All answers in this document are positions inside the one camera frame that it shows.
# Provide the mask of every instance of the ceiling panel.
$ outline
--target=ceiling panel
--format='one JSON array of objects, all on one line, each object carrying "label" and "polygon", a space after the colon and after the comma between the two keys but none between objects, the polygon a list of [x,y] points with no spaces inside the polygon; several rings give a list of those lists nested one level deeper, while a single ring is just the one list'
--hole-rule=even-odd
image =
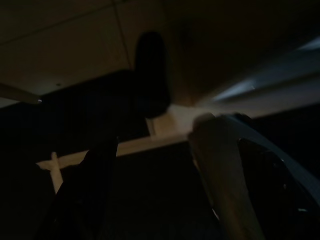
[{"label": "ceiling panel", "polygon": [[76,16],[110,6],[112,0],[5,0],[0,8],[0,44]]},{"label": "ceiling panel", "polygon": [[112,8],[0,46],[0,83],[37,95],[126,68]]}]

